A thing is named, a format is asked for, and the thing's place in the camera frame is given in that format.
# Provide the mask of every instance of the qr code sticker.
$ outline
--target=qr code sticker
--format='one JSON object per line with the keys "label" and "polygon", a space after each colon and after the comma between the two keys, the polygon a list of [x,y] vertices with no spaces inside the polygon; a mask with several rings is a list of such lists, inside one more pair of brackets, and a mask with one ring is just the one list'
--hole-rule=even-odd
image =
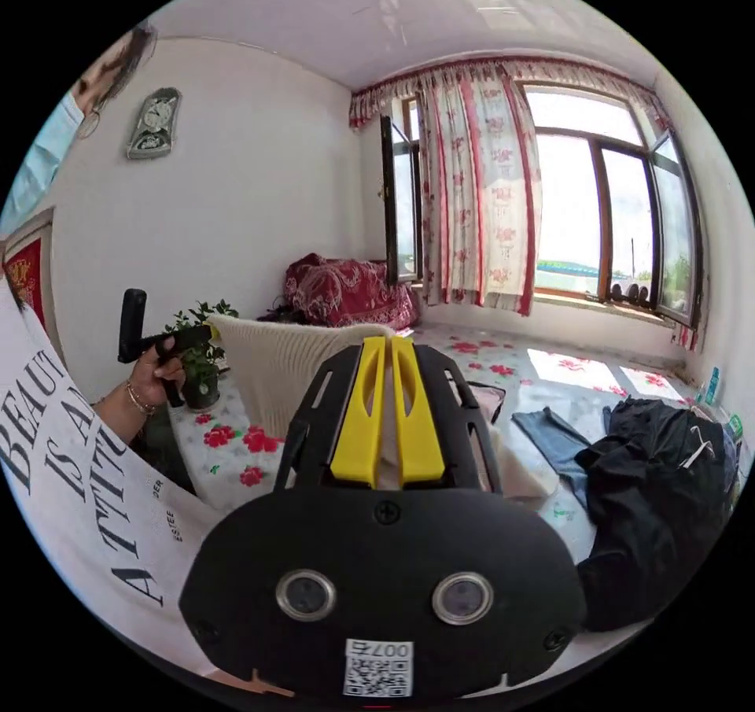
{"label": "qr code sticker", "polygon": [[411,696],[411,642],[359,641],[346,644],[345,696],[395,699]]}

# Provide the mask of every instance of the bracelet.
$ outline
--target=bracelet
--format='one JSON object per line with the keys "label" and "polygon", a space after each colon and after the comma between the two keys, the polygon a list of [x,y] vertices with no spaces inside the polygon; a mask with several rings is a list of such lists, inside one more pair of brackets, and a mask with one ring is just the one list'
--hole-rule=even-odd
{"label": "bracelet", "polygon": [[134,387],[131,386],[131,380],[126,382],[126,392],[128,396],[131,398],[131,402],[134,404],[134,406],[138,409],[138,411],[144,415],[145,417],[150,417],[151,415],[155,415],[157,412],[157,408],[154,406],[150,407],[149,405],[144,405],[138,397],[136,397],[136,393],[134,392]]}

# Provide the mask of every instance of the sunlight patch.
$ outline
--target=sunlight patch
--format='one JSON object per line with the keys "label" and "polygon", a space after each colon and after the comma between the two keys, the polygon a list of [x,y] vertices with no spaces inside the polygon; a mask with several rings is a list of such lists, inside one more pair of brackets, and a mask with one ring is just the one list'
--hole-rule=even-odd
{"label": "sunlight patch", "polygon": [[543,350],[529,349],[527,353],[537,375],[546,382],[570,384],[622,396],[626,394],[610,369],[599,360],[563,356]]}
{"label": "sunlight patch", "polygon": [[621,367],[627,375],[632,386],[641,394],[650,397],[665,397],[668,400],[682,401],[682,396],[671,386],[668,379],[662,374],[654,374],[652,371],[637,371],[634,368]]}

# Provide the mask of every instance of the clothes hanger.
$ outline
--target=clothes hanger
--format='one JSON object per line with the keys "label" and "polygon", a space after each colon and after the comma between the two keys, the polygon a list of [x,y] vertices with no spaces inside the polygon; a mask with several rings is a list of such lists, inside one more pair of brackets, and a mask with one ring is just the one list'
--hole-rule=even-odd
{"label": "clothes hanger", "polygon": [[678,468],[689,468],[692,463],[694,463],[695,460],[702,454],[702,451],[707,449],[708,452],[711,454],[711,456],[715,459],[716,453],[713,451],[713,443],[708,440],[707,442],[703,441],[702,439],[702,432],[700,431],[699,426],[692,426],[690,428],[690,432],[694,434],[697,432],[698,438],[700,440],[700,446],[690,455],[686,460],[683,460]]}

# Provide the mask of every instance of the flower pot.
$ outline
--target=flower pot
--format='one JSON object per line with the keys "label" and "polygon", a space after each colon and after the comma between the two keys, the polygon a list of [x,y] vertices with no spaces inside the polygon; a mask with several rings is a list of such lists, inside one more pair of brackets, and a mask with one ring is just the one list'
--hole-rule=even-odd
{"label": "flower pot", "polygon": [[197,379],[187,379],[183,385],[183,399],[191,411],[205,411],[219,399],[218,370]]}

